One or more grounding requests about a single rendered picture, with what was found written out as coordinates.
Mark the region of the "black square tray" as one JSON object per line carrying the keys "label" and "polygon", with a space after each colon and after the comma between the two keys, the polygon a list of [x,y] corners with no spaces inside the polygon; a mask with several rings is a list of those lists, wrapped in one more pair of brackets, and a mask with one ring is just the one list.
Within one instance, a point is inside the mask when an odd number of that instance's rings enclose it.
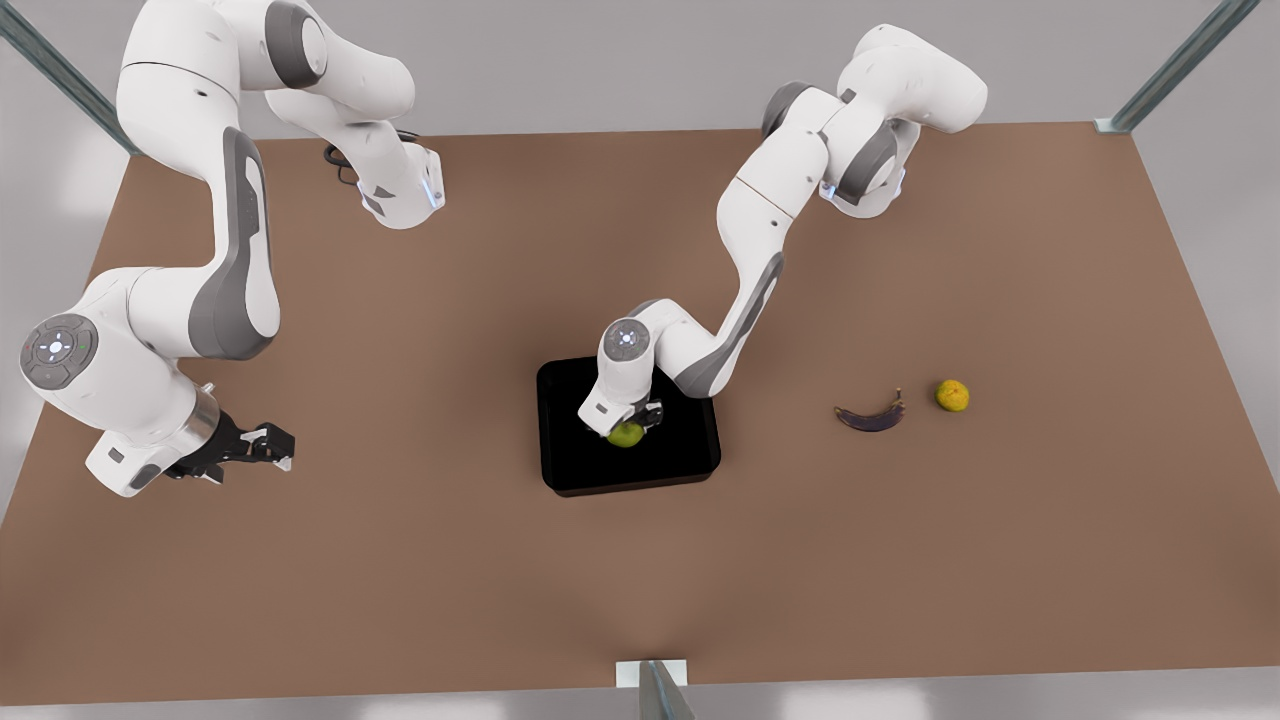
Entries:
{"label": "black square tray", "polygon": [[594,357],[545,363],[536,375],[541,477],[562,497],[677,486],[707,479],[721,464],[710,398],[690,398],[654,370],[652,401],[664,416],[632,447],[602,438],[579,418],[596,379]]}

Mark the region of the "dark purple eggplant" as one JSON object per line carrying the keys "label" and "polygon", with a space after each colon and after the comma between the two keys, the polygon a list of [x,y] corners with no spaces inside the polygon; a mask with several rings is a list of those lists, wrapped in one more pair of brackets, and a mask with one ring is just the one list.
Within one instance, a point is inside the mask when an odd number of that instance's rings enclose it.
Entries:
{"label": "dark purple eggplant", "polygon": [[906,409],[905,402],[902,401],[902,389],[896,388],[893,401],[881,413],[874,415],[851,413],[840,406],[835,406],[833,413],[846,427],[854,430],[874,433],[896,427],[905,418]]}

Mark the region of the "silver frame post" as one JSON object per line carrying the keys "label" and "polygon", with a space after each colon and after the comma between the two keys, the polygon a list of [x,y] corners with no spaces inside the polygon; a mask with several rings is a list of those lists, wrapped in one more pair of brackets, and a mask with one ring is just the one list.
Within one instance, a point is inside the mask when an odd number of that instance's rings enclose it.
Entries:
{"label": "silver frame post", "polygon": [[1130,135],[1262,1],[1220,0],[1128,101],[1093,120],[1094,131]]}
{"label": "silver frame post", "polygon": [[614,685],[637,689],[640,720],[696,720],[684,696],[689,685],[685,659],[646,659],[614,665]]}
{"label": "silver frame post", "polygon": [[143,156],[143,152],[134,146],[122,128],[115,105],[54,47],[12,5],[10,0],[0,0],[0,37],[8,41],[36,70],[129,155]]}

